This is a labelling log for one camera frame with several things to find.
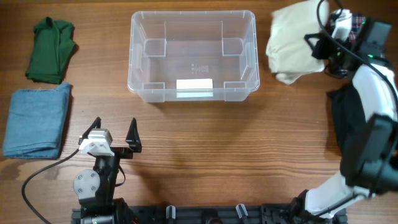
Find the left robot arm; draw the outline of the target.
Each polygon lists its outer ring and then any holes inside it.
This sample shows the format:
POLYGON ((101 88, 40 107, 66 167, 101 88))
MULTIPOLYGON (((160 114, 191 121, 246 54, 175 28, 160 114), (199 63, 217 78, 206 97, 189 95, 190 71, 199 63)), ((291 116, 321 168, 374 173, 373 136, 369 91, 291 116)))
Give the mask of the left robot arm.
POLYGON ((112 141, 109 130, 101 127, 99 117, 79 138, 78 151, 93 156, 95 164, 77 174, 73 181, 80 208, 72 211, 72 223, 139 223, 124 199, 114 198, 115 188, 122 185, 116 182, 118 174, 124 172, 120 160, 132 159, 142 151, 136 119, 130 123, 126 147, 114 147, 112 141))

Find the plaid shirt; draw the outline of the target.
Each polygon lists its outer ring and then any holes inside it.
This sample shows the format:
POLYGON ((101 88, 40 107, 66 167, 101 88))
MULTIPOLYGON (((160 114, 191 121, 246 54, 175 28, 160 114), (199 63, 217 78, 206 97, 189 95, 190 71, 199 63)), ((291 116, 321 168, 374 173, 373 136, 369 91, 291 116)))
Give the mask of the plaid shirt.
POLYGON ((345 68, 355 73, 364 61, 374 66, 385 65, 385 43, 392 25, 362 14, 352 15, 352 29, 347 40, 331 40, 349 56, 344 63, 345 68))

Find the cream cloth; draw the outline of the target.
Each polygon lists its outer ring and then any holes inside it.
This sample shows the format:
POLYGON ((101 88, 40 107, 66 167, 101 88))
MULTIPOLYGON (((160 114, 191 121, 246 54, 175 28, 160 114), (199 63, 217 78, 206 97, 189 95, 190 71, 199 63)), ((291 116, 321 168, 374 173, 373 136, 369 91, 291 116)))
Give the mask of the cream cloth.
POLYGON ((295 3, 272 13, 271 34, 266 47, 269 68, 278 81, 292 84, 303 75, 321 72, 323 60, 312 57, 304 36, 317 34, 318 0, 295 3))

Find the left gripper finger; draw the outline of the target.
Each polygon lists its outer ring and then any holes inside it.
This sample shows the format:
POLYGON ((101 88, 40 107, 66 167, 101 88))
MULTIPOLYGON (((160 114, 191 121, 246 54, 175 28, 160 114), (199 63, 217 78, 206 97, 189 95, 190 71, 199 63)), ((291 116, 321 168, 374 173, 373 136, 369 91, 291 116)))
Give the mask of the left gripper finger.
POLYGON ((101 127, 101 118, 97 117, 93 123, 91 124, 91 126, 81 135, 82 139, 86 139, 89 135, 89 133, 91 132, 92 129, 95 128, 100 128, 101 127))
POLYGON ((126 135, 126 140, 127 144, 129 145, 129 148, 141 148, 141 140, 139 138, 139 133, 137 130, 137 120, 136 118, 133 118, 129 130, 126 135))

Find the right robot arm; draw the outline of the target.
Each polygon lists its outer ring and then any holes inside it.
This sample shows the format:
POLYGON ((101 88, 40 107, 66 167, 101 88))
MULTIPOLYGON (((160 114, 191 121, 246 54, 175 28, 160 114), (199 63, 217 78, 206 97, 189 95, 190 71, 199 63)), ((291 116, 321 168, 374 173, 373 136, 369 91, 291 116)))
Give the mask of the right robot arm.
POLYGON ((350 49, 342 46, 352 81, 333 91, 333 122, 340 142, 340 170, 304 190, 285 212, 291 223, 340 223, 342 210, 397 191, 397 88, 383 57, 389 23, 367 18, 350 49))

